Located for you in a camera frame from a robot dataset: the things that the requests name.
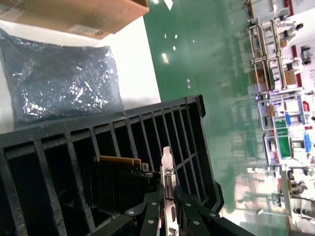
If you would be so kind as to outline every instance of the orange box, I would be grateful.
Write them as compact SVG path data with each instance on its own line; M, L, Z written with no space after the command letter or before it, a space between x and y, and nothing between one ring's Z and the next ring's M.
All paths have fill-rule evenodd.
M95 39L117 33L147 12L146 0L0 0L0 20Z

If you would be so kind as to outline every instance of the barcode sticker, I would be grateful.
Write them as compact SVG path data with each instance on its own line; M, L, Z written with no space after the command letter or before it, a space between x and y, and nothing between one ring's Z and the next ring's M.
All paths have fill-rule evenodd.
M148 163L142 163L142 171L143 172L149 171L149 164Z
M93 29L90 27L82 26L82 25L75 25L71 27L70 29L68 29L68 31L72 33L92 35L92 34L98 33L99 29Z

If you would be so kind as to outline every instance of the metal shelving rack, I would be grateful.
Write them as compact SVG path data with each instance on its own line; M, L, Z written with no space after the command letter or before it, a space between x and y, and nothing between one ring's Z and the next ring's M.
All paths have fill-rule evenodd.
M270 91L275 91L273 86L272 76L270 73L270 62L276 61L277 68L279 70L279 76L281 81L281 89L287 89L285 77L284 77L284 65L283 65L283 56L282 50L280 46L279 34L277 30L277 21L279 18L272 19L267 22L263 22L254 26L249 27L249 37L251 42L252 48L252 63L254 66L254 72L256 75L256 82L258 84L258 91L259 94L268 94ZM275 53L269 54L267 48L267 40L266 40L266 30L270 28L272 31L272 39L273 44L275 45ZM255 49L254 42L257 41L258 43L258 50ZM258 64L262 65L263 75L264 75L264 82L266 85L266 91L259 86L259 76L258 76Z
M276 132L277 129L284 129L292 126L311 126L308 119L310 115L304 111L303 98L312 93L300 90L295 93L283 93L269 96L257 102L260 123L263 131ZM288 111L287 102L296 101L297 111ZM276 127L276 121L285 121L285 126Z

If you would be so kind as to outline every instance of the clear plastic bag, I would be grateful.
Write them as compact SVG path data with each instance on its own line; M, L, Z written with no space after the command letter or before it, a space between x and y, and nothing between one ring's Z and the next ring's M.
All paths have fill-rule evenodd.
M110 47L63 47L0 29L15 127L123 110Z

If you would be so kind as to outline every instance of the green epoxy floor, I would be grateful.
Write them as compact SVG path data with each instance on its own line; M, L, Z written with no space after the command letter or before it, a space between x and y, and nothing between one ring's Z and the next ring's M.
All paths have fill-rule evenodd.
M221 214L257 236L287 235L286 219L266 199L277 182L247 168L265 166L253 95L247 10L240 0L149 0L144 21L162 101L202 94L210 157L225 200Z

